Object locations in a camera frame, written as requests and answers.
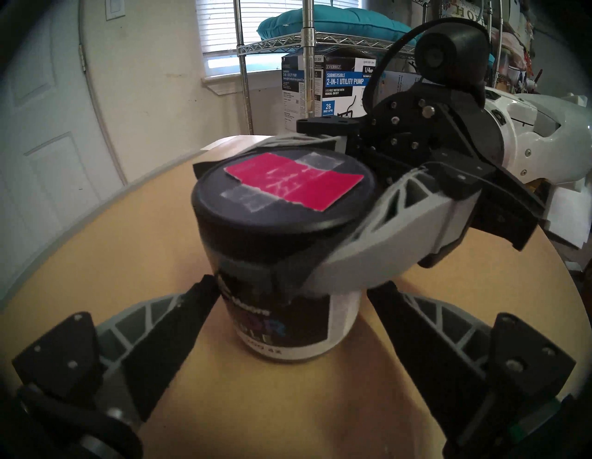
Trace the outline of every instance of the pink label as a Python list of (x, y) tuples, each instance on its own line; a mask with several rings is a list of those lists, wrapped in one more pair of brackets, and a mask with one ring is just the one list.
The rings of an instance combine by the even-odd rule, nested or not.
[(323, 211), (345, 195), (363, 175), (324, 171), (273, 153), (224, 168), (243, 185), (314, 210)]

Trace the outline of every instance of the light switch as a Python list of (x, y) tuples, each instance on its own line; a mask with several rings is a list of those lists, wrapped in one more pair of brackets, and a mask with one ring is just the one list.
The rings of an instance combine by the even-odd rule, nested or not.
[(126, 15), (124, 0), (105, 0), (105, 16), (107, 21)]

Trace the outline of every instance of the black lid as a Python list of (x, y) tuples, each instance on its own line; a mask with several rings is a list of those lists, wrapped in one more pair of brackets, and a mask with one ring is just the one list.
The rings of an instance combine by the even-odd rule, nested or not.
[[(223, 197), (222, 193), (240, 185), (224, 168), (266, 152), (293, 160), (316, 152), (343, 161), (333, 169), (335, 172), (361, 174), (363, 179), (322, 212), (282, 199), (252, 212), (244, 204)], [(344, 231), (349, 234), (350, 227), (371, 209), (375, 189), (373, 173), (351, 156), (309, 147), (263, 147), (210, 169), (195, 185), (191, 203), (208, 246), (236, 260), (274, 263), (323, 239), (343, 239), (347, 235)]]

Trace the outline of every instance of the wooden table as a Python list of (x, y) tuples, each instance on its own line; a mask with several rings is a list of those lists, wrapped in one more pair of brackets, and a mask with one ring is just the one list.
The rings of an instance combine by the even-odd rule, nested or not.
[[(39, 266), (0, 317), (1, 368), (12, 389), (20, 382), (10, 359), (66, 316), (86, 310), (99, 324), (211, 272), (189, 200), (191, 165), (253, 142), (235, 137), (132, 188)], [(530, 323), (577, 361), (561, 395), (590, 370), (584, 307), (540, 229), (522, 252), (471, 229), (437, 266), (414, 266), (396, 282), (490, 325), (500, 311)], [(146, 458), (440, 458), (445, 441), (365, 297), (348, 337), (299, 364), (247, 350), (219, 300), (140, 436)]]

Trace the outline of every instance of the window blinds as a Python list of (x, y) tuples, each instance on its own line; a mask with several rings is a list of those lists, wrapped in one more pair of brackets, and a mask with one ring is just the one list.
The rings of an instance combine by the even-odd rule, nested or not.
[[(315, 0), (314, 3), (316, 5), (333, 3), (333, 6), (338, 8), (359, 8), (359, 0)], [(195, 6), (202, 52), (236, 50), (232, 0), (196, 0)], [(299, 8), (302, 8), (302, 0), (268, 0), (265, 2), (242, 0), (240, 10), (243, 19), (244, 42), (248, 44), (261, 40), (257, 28), (263, 20)]]

